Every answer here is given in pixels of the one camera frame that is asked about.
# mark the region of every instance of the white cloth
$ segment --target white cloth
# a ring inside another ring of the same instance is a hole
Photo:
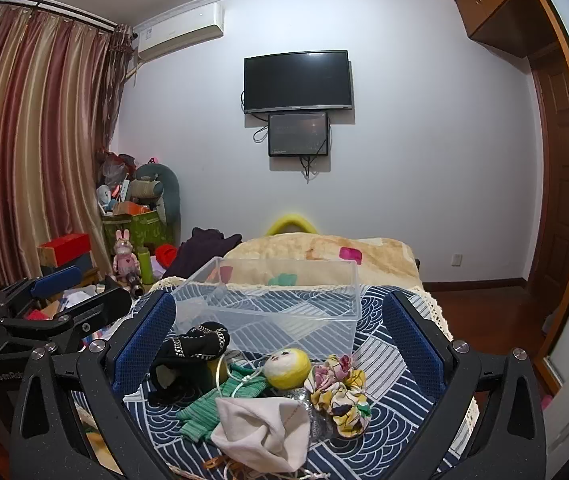
[[[307,459],[309,413],[295,399],[215,399],[220,423],[211,440],[260,473],[293,473]]]

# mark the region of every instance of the monitor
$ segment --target monitor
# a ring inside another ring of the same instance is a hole
[[[328,155],[326,112],[269,114],[269,156]]]
[[[245,59],[245,113],[353,108],[346,50]]]

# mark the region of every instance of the wooden door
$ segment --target wooden door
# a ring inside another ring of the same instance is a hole
[[[544,145],[544,190],[529,286],[550,314],[569,279],[569,71],[557,48],[531,61]]]

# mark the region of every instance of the wooden floor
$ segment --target wooden floor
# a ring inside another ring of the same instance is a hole
[[[546,314],[525,288],[507,286],[478,290],[432,292],[455,339],[479,352],[506,355],[524,348],[533,357],[544,341]],[[538,379],[540,394],[546,394]]]

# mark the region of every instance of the beige blanket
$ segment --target beige blanket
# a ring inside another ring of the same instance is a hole
[[[290,258],[292,260],[352,260],[365,285],[422,288],[411,247],[390,238],[350,240],[340,236],[286,233],[248,240],[226,258]]]

